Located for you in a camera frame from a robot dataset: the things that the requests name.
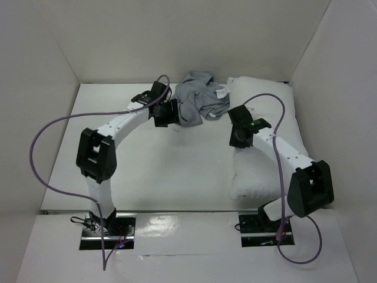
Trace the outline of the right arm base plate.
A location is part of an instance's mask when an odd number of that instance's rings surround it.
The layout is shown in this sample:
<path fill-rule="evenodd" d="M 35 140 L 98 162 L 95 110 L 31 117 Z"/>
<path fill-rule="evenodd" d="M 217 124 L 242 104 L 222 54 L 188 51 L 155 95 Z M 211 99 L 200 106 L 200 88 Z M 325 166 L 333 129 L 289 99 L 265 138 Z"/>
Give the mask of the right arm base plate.
<path fill-rule="evenodd" d="M 242 248 L 277 246 L 276 235 L 280 220 L 271 222 L 263 220 L 257 214 L 239 214 L 235 230 L 240 232 Z"/>

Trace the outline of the white pillow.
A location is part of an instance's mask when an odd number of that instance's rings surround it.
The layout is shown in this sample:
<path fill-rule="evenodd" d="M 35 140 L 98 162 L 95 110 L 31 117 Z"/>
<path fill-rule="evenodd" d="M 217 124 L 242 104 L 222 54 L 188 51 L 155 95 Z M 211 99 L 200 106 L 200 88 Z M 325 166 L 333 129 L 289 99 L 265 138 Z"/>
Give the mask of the white pillow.
<path fill-rule="evenodd" d="M 281 196 L 279 169 L 272 145 L 273 130 L 277 130 L 276 145 L 281 163 L 286 154 L 285 141 L 301 154 L 307 154 L 296 120 L 293 89 L 284 83 L 252 77 L 228 78 L 230 107 L 244 104 L 253 119 L 266 120 L 271 129 L 258 134 L 252 146 L 234 150 L 234 178 L 230 197 L 240 199 L 277 199 Z"/>

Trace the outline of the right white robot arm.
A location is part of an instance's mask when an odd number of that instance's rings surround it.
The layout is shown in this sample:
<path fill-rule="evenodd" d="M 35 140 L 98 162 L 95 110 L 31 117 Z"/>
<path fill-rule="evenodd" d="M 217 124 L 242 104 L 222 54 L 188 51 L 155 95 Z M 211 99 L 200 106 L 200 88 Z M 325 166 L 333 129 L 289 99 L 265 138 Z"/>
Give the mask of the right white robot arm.
<path fill-rule="evenodd" d="M 267 200 L 257 210 L 257 228 L 281 235 L 287 218 L 304 218 L 335 200 L 325 161 L 299 152 L 265 119 L 253 119 L 244 105 L 228 114 L 234 147 L 231 197 Z"/>

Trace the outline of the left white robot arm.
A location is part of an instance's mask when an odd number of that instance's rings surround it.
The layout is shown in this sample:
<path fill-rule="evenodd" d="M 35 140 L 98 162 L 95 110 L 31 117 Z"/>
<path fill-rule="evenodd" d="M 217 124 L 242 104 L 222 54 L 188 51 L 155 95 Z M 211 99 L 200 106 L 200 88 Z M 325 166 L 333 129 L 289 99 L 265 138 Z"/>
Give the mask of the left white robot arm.
<path fill-rule="evenodd" d="M 131 99 L 123 114 L 97 129 L 81 132 L 76 165 L 85 177 L 90 197 L 96 200 L 90 208 L 90 219 L 103 235 L 116 229 L 117 211 L 111 193 L 111 178 L 117 168 L 116 149 L 138 126 L 158 117 L 162 109 L 177 108 L 175 101 L 167 100 L 170 93 L 169 85 L 155 81 L 150 90 Z"/>

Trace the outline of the grey pillowcase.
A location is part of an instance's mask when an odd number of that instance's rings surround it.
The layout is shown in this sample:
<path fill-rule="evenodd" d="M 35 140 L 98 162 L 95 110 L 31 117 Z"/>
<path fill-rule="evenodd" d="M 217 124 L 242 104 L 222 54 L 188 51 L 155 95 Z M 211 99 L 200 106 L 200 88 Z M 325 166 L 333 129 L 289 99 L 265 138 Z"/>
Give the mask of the grey pillowcase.
<path fill-rule="evenodd" d="M 210 72 L 191 71 L 177 84 L 173 98 L 177 100 L 181 127 L 195 127 L 203 120 L 216 121 L 230 107 L 230 97 L 218 99 L 216 90 L 224 86 L 214 81 Z"/>

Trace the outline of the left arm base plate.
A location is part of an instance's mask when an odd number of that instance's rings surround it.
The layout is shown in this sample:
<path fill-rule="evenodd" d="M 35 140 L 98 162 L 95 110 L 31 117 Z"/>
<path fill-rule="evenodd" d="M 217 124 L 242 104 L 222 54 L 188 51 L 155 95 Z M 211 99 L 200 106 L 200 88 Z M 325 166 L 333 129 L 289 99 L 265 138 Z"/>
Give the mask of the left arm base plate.
<path fill-rule="evenodd" d="M 88 215 L 83 218 L 72 216 L 71 223 L 81 225 L 80 251 L 101 250 L 101 228 L 93 222 Z M 134 249 L 136 216 L 120 214 L 115 218 L 114 227 L 111 231 L 104 229 L 105 250 L 112 250 L 114 247 L 120 250 Z"/>

